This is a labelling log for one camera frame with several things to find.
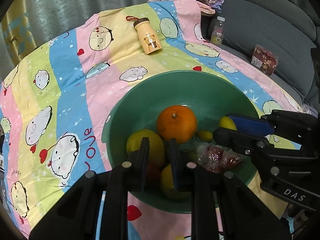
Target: bed sheet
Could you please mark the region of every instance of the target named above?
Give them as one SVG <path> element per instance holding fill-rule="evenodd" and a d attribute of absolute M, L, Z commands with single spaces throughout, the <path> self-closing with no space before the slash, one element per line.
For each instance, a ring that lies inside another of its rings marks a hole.
<path fill-rule="evenodd" d="M 145 55 L 133 22 L 125 19 L 128 15 L 148 17 L 163 49 Z M 95 14 L 25 57 L 1 84 L 0 123 L 5 131 L 1 196 L 27 238 L 86 171 L 111 169 L 101 134 L 116 102 L 139 82 L 172 70 L 205 71 L 224 78 L 243 91 L 259 115 L 272 109 L 301 111 L 270 78 L 203 39 L 200 9 L 193 0 Z M 296 147 L 283 138 L 268 139 L 277 147 Z M 259 185 L 256 173 L 248 187 L 281 215 L 286 203 Z M 128 228 L 130 240 L 184 239 L 191 232 L 191 215 L 154 209 L 129 193 Z"/>

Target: red heart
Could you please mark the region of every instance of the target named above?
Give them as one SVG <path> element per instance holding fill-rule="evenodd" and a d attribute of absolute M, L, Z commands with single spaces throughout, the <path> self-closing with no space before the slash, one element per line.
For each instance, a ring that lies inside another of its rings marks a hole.
<path fill-rule="evenodd" d="M 82 54 L 84 54 L 84 50 L 83 50 L 83 49 L 79 49 L 77 55 L 80 56 L 80 55 L 82 55 Z"/>
<path fill-rule="evenodd" d="M 44 163 L 45 159 L 47 158 L 47 155 L 48 155 L 48 150 L 42 149 L 41 152 L 39 153 L 41 164 Z"/>
<path fill-rule="evenodd" d="M 128 206 L 128 220 L 129 221 L 133 221 L 136 220 L 137 218 L 141 217 L 141 211 L 139 210 L 139 208 L 137 208 L 136 206 L 130 205 Z"/>
<path fill-rule="evenodd" d="M 195 67 L 193 68 L 193 70 L 201 71 L 201 70 L 202 70 L 202 68 L 201 68 L 201 66 L 195 66 Z"/>
<path fill-rule="evenodd" d="M 36 147 L 37 147 L 36 144 L 35 144 L 35 145 L 32 145 L 31 148 L 30 148 L 30 151 L 31 151 L 32 153 L 35 153 Z"/>

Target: snack package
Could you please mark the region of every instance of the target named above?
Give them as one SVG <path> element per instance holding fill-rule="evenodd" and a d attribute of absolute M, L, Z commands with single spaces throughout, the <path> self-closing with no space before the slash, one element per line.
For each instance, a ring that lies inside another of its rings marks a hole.
<path fill-rule="evenodd" d="M 195 163 L 215 173 L 233 169 L 240 165 L 243 160 L 241 154 L 237 154 L 229 148 L 207 142 L 198 142 L 196 149 L 189 152 L 189 156 Z"/>
<path fill-rule="evenodd" d="M 278 65 L 278 57 L 270 50 L 257 44 L 252 54 L 251 64 L 271 76 Z"/>

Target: yellow lemon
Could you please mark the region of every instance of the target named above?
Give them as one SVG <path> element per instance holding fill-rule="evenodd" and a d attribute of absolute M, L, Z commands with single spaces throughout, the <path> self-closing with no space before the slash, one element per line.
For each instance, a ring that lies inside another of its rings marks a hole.
<path fill-rule="evenodd" d="M 126 145 L 127 154 L 139 150 L 143 137 L 149 138 L 149 162 L 161 169 L 165 158 L 164 145 L 160 136 L 151 130 L 142 129 L 130 135 Z"/>
<path fill-rule="evenodd" d="M 199 130 L 197 132 L 197 136 L 202 141 L 205 141 L 205 142 L 211 142 L 212 141 L 212 132 L 210 132 L 210 131 Z"/>
<path fill-rule="evenodd" d="M 220 119 L 219 126 L 231 130 L 237 130 L 237 127 L 230 117 L 224 116 Z"/>
<path fill-rule="evenodd" d="M 187 197 L 189 192 L 178 192 L 174 188 L 171 172 L 171 164 L 166 166 L 160 175 L 160 189 L 168 197 L 172 199 L 180 199 Z"/>

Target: green bowl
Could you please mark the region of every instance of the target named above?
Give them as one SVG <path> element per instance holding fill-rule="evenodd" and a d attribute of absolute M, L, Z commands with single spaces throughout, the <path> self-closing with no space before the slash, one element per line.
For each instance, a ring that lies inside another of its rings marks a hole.
<path fill-rule="evenodd" d="M 228 113 L 258 117 L 250 100 L 234 85 L 215 75 L 199 71 L 172 71 L 150 77 L 133 87 L 115 105 L 102 132 L 110 164 L 126 161 L 128 137 L 143 128 L 156 132 L 158 115 L 172 105 L 187 105 L 195 113 L 199 130 L 215 130 Z M 233 170 L 249 184 L 256 168 L 246 158 Z M 148 188 L 132 194 L 144 203 L 172 213 L 190 213 L 191 197 L 167 198 L 159 189 Z"/>

